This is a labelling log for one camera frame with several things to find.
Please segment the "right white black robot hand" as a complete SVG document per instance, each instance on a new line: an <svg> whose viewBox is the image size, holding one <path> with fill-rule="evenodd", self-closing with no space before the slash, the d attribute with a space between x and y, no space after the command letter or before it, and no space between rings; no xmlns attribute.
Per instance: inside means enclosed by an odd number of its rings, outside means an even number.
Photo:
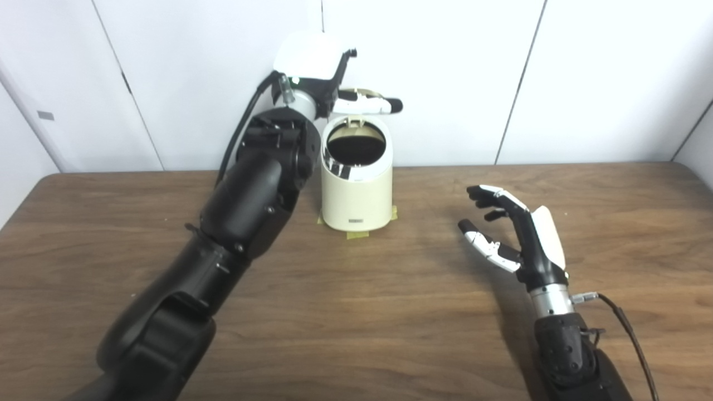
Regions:
<svg viewBox="0 0 713 401"><path fill-rule="evenodd" d="M481 256L514 273L528 291L547 285L569 285L562 243L545 206L531 211L506 189L491 185L473 185L466 191L476 208L491 208L484 216L486 221L512 221L520 245L520 249L514 249L480 231L468 219L460 220L461 233Z"/></svg>

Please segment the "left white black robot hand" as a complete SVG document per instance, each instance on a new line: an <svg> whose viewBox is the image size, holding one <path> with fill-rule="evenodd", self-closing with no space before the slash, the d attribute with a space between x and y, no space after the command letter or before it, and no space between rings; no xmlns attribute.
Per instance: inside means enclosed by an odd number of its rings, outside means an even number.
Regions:
<svg viewBox="0 0 713 401"><path fill-rule="evenodd" d="M342 81L357 50L321 31L296 31L280 46L273 63L273 104L288 107L309 121L331 114L390 115L403 102L364 88L346 88Z"/></svg>

